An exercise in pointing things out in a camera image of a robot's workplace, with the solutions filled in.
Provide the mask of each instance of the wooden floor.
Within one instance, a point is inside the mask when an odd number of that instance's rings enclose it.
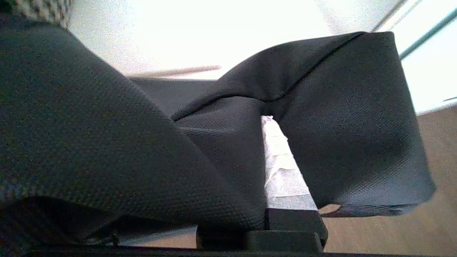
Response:
[[[457,107],[418,117],[434,198],[399,217],[326,218],[327,252],[457,256]],[[195,247],[189,234],[148,246]]]

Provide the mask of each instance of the black mesh fabric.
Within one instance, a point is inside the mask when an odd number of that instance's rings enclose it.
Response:
[[[132,81],[64,29],[0,22],[0,243],[10,253],[7,219],[35,198],[262,229],[260,115],[279,122],[319,207],[414,206],[434,191],[390,33],[275,46],[218,81]],[[21,238],[21,249],[52,243]]]

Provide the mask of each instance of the black fabric upholstery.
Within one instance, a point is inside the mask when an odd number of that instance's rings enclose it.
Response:
[[[6,219],[36,198],[263,229],[260,115],[279,122],[319,207],[414,206],[435,189],[390,33],[286,43],[190,82],[130,80],[64,29],[0,22],[3,245],[16,240]],[[21,249],[50,243],[29,229]]]

